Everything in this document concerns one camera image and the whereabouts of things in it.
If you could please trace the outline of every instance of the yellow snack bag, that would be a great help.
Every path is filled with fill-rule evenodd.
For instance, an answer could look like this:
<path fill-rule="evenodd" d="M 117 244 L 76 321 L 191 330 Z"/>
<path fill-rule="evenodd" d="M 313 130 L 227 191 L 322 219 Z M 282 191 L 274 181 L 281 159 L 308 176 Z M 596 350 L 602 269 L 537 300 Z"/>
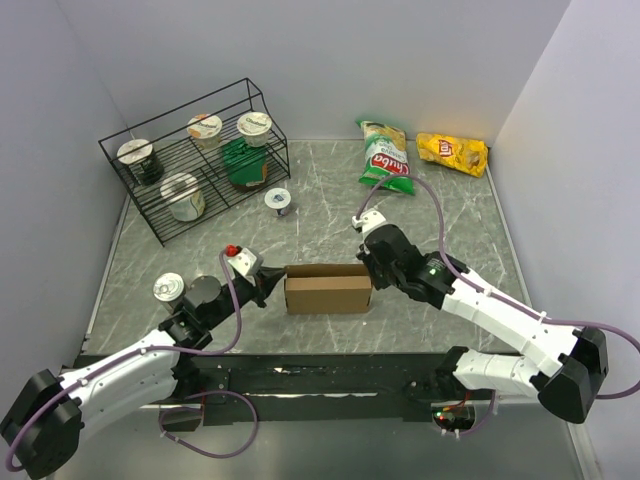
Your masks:
<path fill-rule="evenodd" d="M 487 167 L 489 151 L 482 140 L 419 133 L 416 145 L 421 159 L 455 168 L 474 177 L 481 177 Z"/>

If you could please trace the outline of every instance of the white wall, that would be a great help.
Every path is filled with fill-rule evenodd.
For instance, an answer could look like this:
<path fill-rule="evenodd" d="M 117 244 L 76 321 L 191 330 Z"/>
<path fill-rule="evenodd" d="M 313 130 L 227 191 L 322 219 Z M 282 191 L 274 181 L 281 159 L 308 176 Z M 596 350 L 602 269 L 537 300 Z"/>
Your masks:
<path fill-rule="evenodd" d="M 129 124 L 249 76 L 290 138 L 360 138 L 376 114 L 489 142 L 569 3 L 59 2 Z"/>
<path fill-rule="evenodd" d="M 534 305 L 640 337 L 640 3 L 573 0 L 500 132 L 492 172 Z M 609 339 L 603 390 L 640 378 Z M 605 478 L 640 475 L 640 395 L 597 402 Z"/>
<path fill-rule="evenodd" d="M 123 121 L 55 2 L 0 3 L 0 65 L 4 415 L 78 353 L 124 192 L 97 144 Z"/>

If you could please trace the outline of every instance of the marble countertop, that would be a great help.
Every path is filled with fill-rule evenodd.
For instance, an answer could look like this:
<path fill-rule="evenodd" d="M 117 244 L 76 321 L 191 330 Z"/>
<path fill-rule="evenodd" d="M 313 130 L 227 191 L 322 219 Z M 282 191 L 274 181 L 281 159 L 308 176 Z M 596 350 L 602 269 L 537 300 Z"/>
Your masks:
<path fill-rule="evenodd" d="M 295 202 L 287 217 L 268 214 L 263 194 L 204 222 L 163 248 L 133 205 L 128 207 L 86 353 L 118 351 L 154 329 L 166 310 L 151 293 L 154 280 L 176 272 L 190 283 L 202 274 L 222 279 L 218 252 L 227 244 L 250 246 L 265 265 L 356 263 L 361 236 L 351 216 L 369 187 L 358 183 L 364 167 L 363 141 L 295 141 L 289 144 L 292 178 L 281 182 Z M 418 158 L 409 143 L 412 173 L 429 182 L 442 203 L 447 251 L 487 281 L 522 300 L 512 251 L 487 176 L 474 177 Z M 370 203 L 400 226 L 422 252 L 437 248 L 437 217 L 427 193 L 379 192 Z M 389 288 L 374 291 L 371 309 L 359 315 L 287 315 L 283 287 L 264 310 L 242 310 L 243 333 L 233 352 L 446 352 L 465 345 L 508 351 L 474 325 L 410 300 Z M 229 319 L 213 332 L 208 349 L 228 344 L 235 333 Z"/>

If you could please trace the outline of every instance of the brown box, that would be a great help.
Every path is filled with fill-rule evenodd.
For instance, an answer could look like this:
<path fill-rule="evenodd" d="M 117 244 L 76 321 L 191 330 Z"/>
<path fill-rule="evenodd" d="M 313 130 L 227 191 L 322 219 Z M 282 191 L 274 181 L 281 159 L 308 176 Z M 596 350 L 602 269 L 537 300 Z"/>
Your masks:
<path fill-rule="evenodd" d="M 363 313 L 369 310 L 371 279 L 362 264 L 285 267 L 287 313 Z"/>

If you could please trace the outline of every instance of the wire rack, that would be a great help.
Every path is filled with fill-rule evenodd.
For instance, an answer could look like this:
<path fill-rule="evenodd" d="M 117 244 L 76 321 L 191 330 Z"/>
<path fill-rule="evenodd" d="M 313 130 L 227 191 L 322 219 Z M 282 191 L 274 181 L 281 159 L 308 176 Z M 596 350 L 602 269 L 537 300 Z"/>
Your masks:
<path fill-rule="evenodd" d="M 248 149 L 249 153 L 244 155 L 241 164 L 227 162 L 225 165 L 224 145 L 241 137 L 236 123 L 242 115 L 252 111 L 271 116 L 262 91 L 249 78 L 244 78 L 99 141 L 133 203 L 163 246 L 172 238 L 252 195 L 285 178 L 291 178 L 287 137 L 273 116 L 267 144 Z M 203 113 L 217 115 L 223 122 L 220 145 L 216 148 L 199 148 L 186 131 L 190 119 Z M 164 173 L 152 185 L 143 185 L 130 167 L 119 161 L 118 148 L 132 138 L 148 140 L 153 146 L 156 160 L 162 165 Z M 266 165 L 263 184 L 251 191 L 241 191 L 231 183 L 230 177 L 234 173 L 257 162 Z M 178 173 L 187 173 L 196 178 L 205 201 L 202 215 L 190 222 L 177 220 L 169 209 L 172 200 L 184 196 L 190 187 L 176 189 L 169 197 L 163 197 L 160 193 L 162 181 Z"/>

